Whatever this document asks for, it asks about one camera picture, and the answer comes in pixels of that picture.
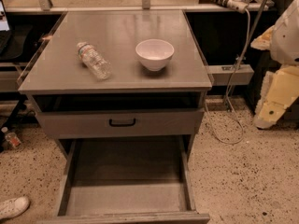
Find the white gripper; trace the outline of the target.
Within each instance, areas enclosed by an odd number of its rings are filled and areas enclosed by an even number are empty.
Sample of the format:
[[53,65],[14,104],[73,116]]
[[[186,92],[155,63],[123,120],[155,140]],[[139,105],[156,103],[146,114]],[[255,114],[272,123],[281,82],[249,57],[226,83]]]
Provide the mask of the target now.
[[275,125],[299,97],[299,19],[281,16],[275,26],[256,37],[250,46],[270,50],[271,58],[282,65],[276,72],[267,71],[263,78],[261,99],[255,108],[254,125],[268,129]]

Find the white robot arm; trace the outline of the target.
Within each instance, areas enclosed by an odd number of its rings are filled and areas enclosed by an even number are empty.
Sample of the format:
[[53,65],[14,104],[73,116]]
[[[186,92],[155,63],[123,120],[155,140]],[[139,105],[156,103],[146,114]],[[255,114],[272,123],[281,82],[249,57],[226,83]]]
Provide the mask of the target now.
[[293,0],[276,23],[250,46],[268,50],[271,59],[281,64],[276,72],[265,73],[255,108],[254,125],[268,129],[299,97],[299,0]]

